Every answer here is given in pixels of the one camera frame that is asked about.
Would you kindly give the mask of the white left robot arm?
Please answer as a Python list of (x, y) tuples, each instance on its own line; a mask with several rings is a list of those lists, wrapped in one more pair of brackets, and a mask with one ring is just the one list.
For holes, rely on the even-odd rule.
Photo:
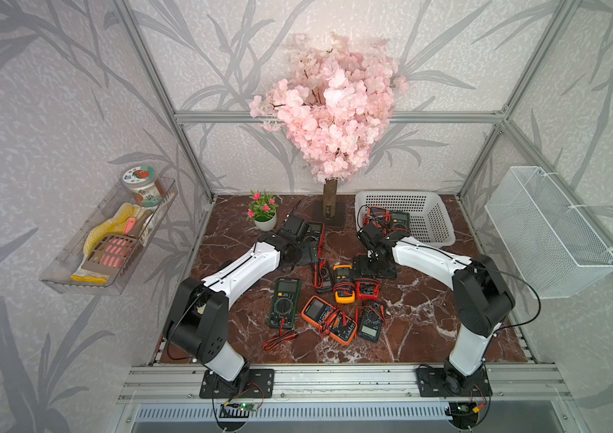
[(266, 274), (313, 263), (323, 231), (321, 223), (291, 215), (278, 231), (261, 235), (215, 274), (183, 280), (162, 330), (168, 345), (197, 359), (227, 384), (242, 388), (250, 367), (227, 342), (230, 309)]

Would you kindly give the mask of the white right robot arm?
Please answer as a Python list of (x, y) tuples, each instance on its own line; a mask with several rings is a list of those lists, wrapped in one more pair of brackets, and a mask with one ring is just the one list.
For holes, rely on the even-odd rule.
[(486, 255), (472, 258), (447, 253), (406, 231), (386, 233), (373, 223), (361, 228), (357, 237), (368, 251), (371, 271), (409, 267), (453, 291), (461, 326), (445, 361), (444, 376), (448, 388), (465, 386), (481, 370), (493, 334), (515, 307), (497, 265)]

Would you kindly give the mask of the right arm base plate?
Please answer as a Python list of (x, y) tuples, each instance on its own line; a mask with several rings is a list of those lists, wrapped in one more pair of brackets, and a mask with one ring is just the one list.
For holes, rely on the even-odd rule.
[(459, 398), (492, 397), (486, 366), (465, 376), (446, 362), (443, 367), (420, 364), (416, 369), (416, 383), (421, 397)]

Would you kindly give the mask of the green XUXIN multimeter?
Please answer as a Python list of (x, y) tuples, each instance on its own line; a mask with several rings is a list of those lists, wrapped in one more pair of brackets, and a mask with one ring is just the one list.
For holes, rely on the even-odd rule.
[(392, 211), (389, 213), (389, 229), (391, 231), (410, 232), (410, 215), (407, 212)]

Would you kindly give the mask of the red ANENG DT9205A multimeter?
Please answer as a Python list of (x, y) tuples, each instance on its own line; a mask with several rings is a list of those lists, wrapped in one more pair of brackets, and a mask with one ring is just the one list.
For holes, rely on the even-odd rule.
[(321, 260), (324, 237), (325, 225), (323, 223), (308, 222), (304, 242), (310, 263), (318, 263)]

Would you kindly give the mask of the orange Victor 890F multimeter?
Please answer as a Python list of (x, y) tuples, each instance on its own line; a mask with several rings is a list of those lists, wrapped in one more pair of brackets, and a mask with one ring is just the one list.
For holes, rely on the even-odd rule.
[(366, 206), (367, 213), (363, 217), (362, 225), (367, 226), (373, 224), (375, 227), (381, 229), (384, 233), (389, 231), (391, 225), (391, 214), (387, 209), (383, 207), (369, 207)]

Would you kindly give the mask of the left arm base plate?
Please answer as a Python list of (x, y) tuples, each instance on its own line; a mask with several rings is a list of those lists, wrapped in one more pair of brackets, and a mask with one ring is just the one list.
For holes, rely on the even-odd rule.
[(199, 397), (220, 398), (270, 398), (275, 384), (275, 370), (264, 368), (243, 369), (233, 381), (207, 370), (204, 374)]

